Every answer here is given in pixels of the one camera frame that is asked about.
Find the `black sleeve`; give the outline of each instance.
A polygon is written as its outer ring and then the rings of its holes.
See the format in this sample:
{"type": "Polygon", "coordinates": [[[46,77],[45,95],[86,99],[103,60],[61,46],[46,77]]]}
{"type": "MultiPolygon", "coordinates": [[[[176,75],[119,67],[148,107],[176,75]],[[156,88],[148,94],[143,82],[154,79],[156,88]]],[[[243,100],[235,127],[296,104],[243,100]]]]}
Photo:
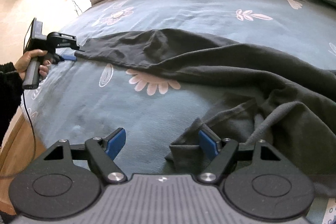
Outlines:
{"type": "Polygon", "coordinates": [[[21,104],[22,79],[13,63],[0,65],[0,146],[9,123],[21,104]]]}

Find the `circular pad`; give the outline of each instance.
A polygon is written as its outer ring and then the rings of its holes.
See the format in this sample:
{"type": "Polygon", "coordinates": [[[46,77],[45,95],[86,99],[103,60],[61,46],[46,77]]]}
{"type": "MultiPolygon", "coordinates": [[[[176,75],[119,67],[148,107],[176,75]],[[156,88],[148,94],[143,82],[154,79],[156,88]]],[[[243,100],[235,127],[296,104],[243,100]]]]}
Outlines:
{"type": "Polygon", "coordinates": [[[66,193],[72,185],[72,180],[60,174],[50,174],[39,177],[33,183],[36,193],[43,196],[59,196],[66,193]]]}
{"type": "Polygon", "coordinates": [[[253,189],[268,197],[280,197],[287,194],[292,184],[285,178],[279,175],[261,175],[252,181],[253,189]]]}
{"type": "Polygon", "coordinates": [[[308,177],[294,169],[281,174],[270,165],[252,165],[231,173],[223,192],[235,207],[263,221],[303,215],[314,199],[314,187],[308,177]]]}
{"type": "Polygon", "coordinates": [[[74,164],[54,164],[17,175],[9,187],[15,211],[34,219],[64,218],[88,208],[100,195],[98,178],[74,164]]]}

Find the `dark gray cloth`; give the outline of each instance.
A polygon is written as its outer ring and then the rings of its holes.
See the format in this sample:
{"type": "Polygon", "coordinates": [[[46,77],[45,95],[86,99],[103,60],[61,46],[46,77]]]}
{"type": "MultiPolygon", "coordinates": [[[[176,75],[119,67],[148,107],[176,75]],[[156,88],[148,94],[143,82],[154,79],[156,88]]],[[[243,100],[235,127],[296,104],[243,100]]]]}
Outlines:
{"type": "Polygon", "coordinates": [[[199,173],[207,164],[198,146],[198,130],[205,123],[219,137],[244,145],[266,139],[303,172],[314,175],[319,193],[336,195],[333,72],[272,48],[176,29],[90,38],[82,50],[75,55],[228,88],[204,117],[171,144],[168,158],[178,172],[199,173]]]}

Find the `bed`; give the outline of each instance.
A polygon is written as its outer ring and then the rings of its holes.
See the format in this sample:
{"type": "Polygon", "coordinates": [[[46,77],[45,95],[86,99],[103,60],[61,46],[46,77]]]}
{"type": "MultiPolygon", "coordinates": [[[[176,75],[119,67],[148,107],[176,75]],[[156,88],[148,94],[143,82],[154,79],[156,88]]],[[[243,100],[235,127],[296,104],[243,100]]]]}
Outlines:
{"type": "MultiPolygon", "coordinates": [[[[89,10],[60,30],[76,35],[82,46],[89,38],[172,28],[271,47],[323,70],[336,67],[333,0],[91,2],[89,10]]],[[[175,172],[172,162],[165,160],[169,145],[226,91],[223,86],[166,79],[78,58],[54,65],[39,88],[26,90],[25,96],[35,131],[46,147],[59,139],[83,143],[125,128],[126,145],[115,162],[130,176],[175,172]]],[[[335,205],[335,198],[316,198],[309,220],[330,224],[335,205]]]]}

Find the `finger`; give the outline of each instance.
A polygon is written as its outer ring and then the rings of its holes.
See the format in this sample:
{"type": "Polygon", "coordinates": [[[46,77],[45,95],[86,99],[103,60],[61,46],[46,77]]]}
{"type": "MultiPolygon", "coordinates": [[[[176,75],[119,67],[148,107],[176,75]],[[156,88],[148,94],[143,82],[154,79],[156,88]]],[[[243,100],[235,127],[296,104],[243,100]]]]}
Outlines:
{"type": "Polygon", "coordinates": [[[45,73],[48,73],[49,72],[49,68],[46,67],[46,66],[40,66],[40,71],[44,71],[45,73]]]}
{"type": "Polygon", "coordinates": [[[47,51],[43,51],[43,50],[32,50],[30,52],[28,52],[30,58],[33,57],[37,57],[37,56],[44,56],[47,54],[47,51]]]}
{"type": "Polygon", "coordinates": [[[43,78],[46,78],[47,77],[47,73],[43,70],[40,70],[40,75],[43,77],[43,78]]]}
{"type": "Polygon", "coordinates": [[[51,65],[51,62],[49,60],[44,60],[43,65],[44,66],[49,66],[49,65],[51,65]]]}

